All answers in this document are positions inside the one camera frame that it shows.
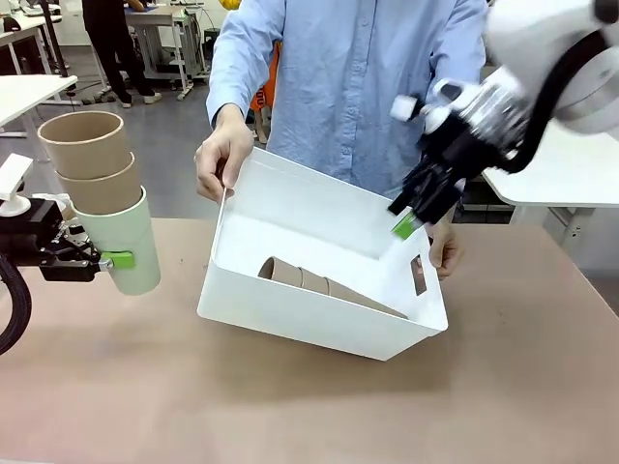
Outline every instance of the person's left hand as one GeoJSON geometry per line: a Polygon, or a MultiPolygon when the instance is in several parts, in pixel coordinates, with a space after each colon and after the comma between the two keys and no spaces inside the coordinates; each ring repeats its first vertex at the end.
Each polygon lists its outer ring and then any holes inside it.
{"type": "Polygon", "coordinates": [[[429,261],[436,268],[438,278],[443,280],[454,272],[464,250],[452,225],[445,218],[428,226],[427,234],[434,240],[429,249],[429,261]]]}

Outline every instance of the button-up shirt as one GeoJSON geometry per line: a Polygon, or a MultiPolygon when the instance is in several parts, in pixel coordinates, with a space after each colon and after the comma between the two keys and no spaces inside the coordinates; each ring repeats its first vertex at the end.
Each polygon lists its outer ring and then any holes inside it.
{"type": "Polygon", "coordinates": [[[397,95],[477,82],[486,0],[243,0],[215,45],[207,110],[247,113],[282,41],[267,150],[393,196],[420,158],[423,122],[391,118],[397,95]]]}

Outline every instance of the brown table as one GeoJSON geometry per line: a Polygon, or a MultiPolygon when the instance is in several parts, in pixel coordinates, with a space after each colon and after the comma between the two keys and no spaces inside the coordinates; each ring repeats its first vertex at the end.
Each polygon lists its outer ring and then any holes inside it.
{"type": "Polygon", "coordinates": [[[213,224],[155,226],[149,295],[26,273],[33,321],[0,358],[0,459],[616,462],[619,320],[541,229],[459,227],[450,328],[375,362],[200,319],[213,224]]]}

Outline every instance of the stack of brown cups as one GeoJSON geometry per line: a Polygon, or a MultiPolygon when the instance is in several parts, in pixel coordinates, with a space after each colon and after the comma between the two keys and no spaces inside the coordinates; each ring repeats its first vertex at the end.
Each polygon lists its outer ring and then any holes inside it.
{"type": "Polygon", "coordinates": [[[258,276],[275,282],[285,283],[293,287],[310,290],[322,295],[329,295],[333,298],[407,319],[401,312],[395,311],[379,302],[375,302],[368,297],[364,297],[354,290],[344,287],[327,277],[313,274],[307,269],[297,268],[275,257],[266,260],[258,276]]]}
{"type": "Polygon", "coordinates": [[[39,137],[80,212],[108,215],[140,200],[135,157],[119,116],[102,111],[65,114],[43,124],[39,137]]]}

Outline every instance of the person's right hand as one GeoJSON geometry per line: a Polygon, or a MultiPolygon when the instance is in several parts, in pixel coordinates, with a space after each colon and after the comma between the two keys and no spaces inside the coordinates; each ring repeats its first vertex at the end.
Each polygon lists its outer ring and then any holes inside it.
{"type": "Polygon", "coordinates": [[[221,203],[223,188],[234,189],[243,161],[253,148],[251,130],[236,104],[224,105],[215,130],[195,152],[197,192],[221,203]]]}

